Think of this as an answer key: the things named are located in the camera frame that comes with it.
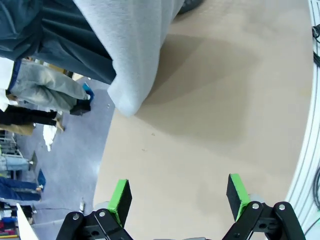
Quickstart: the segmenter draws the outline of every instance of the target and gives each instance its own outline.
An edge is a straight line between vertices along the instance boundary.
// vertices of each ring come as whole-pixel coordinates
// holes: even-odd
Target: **black jacket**
[[[0,0],[0,57],[34,57],[107,84],[116,76],[72,0]]]

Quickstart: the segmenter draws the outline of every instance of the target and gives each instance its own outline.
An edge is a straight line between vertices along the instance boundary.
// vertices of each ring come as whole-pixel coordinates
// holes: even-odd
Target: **white shirt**
[[[12,77],[15,62],[7,58],[0,57],[0,109],[4,112],[8,105],[18,104],[9,100],[6,95]]]

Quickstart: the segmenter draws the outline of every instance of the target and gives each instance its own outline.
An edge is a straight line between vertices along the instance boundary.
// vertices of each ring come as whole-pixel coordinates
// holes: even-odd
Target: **jeans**
[[[37,187],[37,184],[33,182],[0,177],[0,198],[6,200],[39,201],[41,199],[40,194],[22,191],[24,189],[35,191]]]
[[[8,171],[28,171],[29,160],[21,157],[5,156]]]
[[[50,67],[23,59],[10,93],[20,100],[67,112],[77,100],[87,100],[83,87],[72,78]]]

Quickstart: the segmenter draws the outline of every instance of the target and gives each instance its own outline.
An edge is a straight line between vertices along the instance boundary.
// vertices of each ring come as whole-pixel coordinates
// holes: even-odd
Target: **gray pants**
[[[68,113],[78,99],[88,99],[83,87],[70,77],[26,59],[10,92],[19,100]]]

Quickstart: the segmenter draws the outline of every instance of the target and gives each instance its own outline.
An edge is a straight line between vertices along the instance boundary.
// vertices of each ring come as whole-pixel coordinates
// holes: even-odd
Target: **dark pants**
[[[23,192],[25,189],[35,191],[37,187],[37,184],[33,182],[0,177],[0,198],[18,201],[39,201],[41,199],[40,194]]]
[[[30,123],[55,126],[56,111],[46,112],[9,105],[5,112],[0,111],[0,124],[27,125]]]

